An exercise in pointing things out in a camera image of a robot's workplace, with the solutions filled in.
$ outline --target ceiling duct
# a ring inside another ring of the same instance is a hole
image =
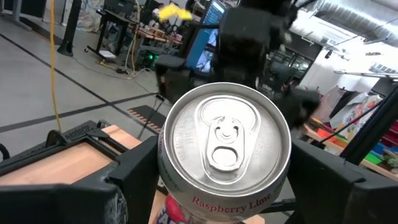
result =
[[[395,0],[318,0],[308,5],[306,11],[367,41],[383,40],[398,47],[398,12],[393,10],[394,4]]]

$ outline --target can lid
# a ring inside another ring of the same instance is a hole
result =
[[[290,157],[290,131],[275,104],[235,83],[189,91],[166,119],[164,143],[176,171],[210,194],[240,197],[276,181]]]

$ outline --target yellow object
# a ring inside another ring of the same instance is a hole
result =
[[[55,29],[55,15],[54,15],[54,0],[51,0],[51,25],[50,25],[50,42],[51,42],[51,96],[52,104],[57,120],[58,130],[61,130],[60,117],[57,110],[57,101],[55,99],[55,42],[54,42],[54,29]]]
[[[159,11],[159,20],[164,21],[168,19],[170,16],[174,15],[178,16],[180,19],[183,20],[192,20],[192,15],[189,11],[180,9],[179,7],[173,4],[165,6]]]
[[[105,62],[100,62],[99,65],[102,65],[102,66],[104,66],[104,67],[106,67],[106,68],[110,68],[110,69],[116,71],[116,68],[114,68],[114,67],[112,67],[112,66],[110,66],[110,65],[105,64]]]
[[[320,120],[318,120],[318,119],[316,119],[316,118],[312,118],[312,119],[313,119],[314,121],[316,121],[316,122],[322,124],[322,122],[321,122]]]
[[[136,72],[136,66],[134,64],[134,51],[136,49],[136,39],[137,39],[137,33],[139,30],[139,24],[140,24],[140,9],[139,7],[137,7],[137,25],[136,25],[136,31],[134,32],[134,37],[132,38],[132,42],[131,42],[131,46],[130,46],[130,50],[131,50],[131,67],[132,67],[132,74],[135,74]]]

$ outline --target aluminum can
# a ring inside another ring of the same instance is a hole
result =
[[[168,195],[165,199],[163,207],[159,210],[156,219],[152,224],[192,224],[202,223],[201,220],[196,219],[192,214],[178,204],[175,199]],[[244,224],[243,222],[236,222],[234,224]]]
[[[184,94],[158,141],[160,176],[198,223],[235,223],[267,208],[283,186],[291,151],[276,105],[235,83]]]

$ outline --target colorful objects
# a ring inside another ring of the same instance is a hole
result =
[[[375,165],[378,165],[379,163],[382,162],[379,158],[377,158],[377,156],[375,156],[375,155],[373,155],[373,154],[371,154],[371,153],[369,153],[369,154],[365,157],[365,159],[366,159],[367,161],[369,161],[369,162],[375,164]]]
[[[165,6],[159,11],[159,20],[161,22],[167,20],[170,16],[178,16],[182,20],[192,20],[192,15],[189,11],[180,9],[173,4]]]

